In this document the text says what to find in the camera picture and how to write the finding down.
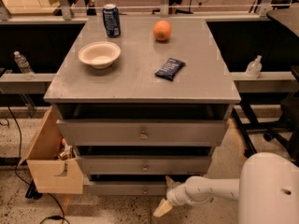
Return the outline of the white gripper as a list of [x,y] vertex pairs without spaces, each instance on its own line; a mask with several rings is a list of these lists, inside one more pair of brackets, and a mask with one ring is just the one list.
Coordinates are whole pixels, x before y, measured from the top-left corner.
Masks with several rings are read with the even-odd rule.
[[160,201],[158,207],[153,212],[155,217],[162,217],[172,210],[173,205],[180,206],[187,201],[185,186],[183,184],[174,184],[175,181],[168,175],[165,177],[165,180],[167,185],[167,199],[162,199]]

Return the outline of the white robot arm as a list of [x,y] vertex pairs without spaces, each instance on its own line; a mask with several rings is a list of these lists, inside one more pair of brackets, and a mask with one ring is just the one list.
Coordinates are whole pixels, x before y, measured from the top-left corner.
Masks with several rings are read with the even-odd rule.
[[196,206],[222,197],[238,201],[238,224],[299,224],[299,168],[277,154],[252,155],[236,179],[191,176],[183,183],[167,178],[166,184],[166,197],[155,217],[175,206]]

